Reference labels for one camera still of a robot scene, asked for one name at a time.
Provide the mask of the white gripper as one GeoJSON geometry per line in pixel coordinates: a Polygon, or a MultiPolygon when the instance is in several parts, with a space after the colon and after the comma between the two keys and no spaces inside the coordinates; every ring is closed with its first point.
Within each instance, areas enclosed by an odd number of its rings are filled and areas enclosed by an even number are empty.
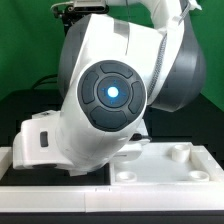
{"type": "Polygon", "coordinates": [[[149,142],[141,117],[109,132],[93,127],[81,112],[39,113],[21,124],[21,131],[13,141],[13,167],[92,172],[113,159],[138,158],[142,146],[149,142]]]}

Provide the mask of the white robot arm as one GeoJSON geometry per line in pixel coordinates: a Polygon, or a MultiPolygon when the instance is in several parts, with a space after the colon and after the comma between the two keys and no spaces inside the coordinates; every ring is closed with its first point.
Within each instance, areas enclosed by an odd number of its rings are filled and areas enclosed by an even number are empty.
{"type": "Polygon", "coordinates": [[[148,106],[173,112],[205,80],[190,11],[197,0],[71,0],[58,111],[35,114],[13,142],[16,169],[95,171],[126,147],[148,106]]]}

